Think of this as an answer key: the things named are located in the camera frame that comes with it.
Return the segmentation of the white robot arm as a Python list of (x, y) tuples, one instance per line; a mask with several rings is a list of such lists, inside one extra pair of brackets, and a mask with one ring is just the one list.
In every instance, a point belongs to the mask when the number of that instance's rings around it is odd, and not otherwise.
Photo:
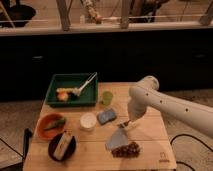
[(146, 76), (129, 88), (129, 119), (141, 118), (150, 106), (213, 138), (213, 107), (172, 97), (158, 91), (159, 82), (154, 76)]

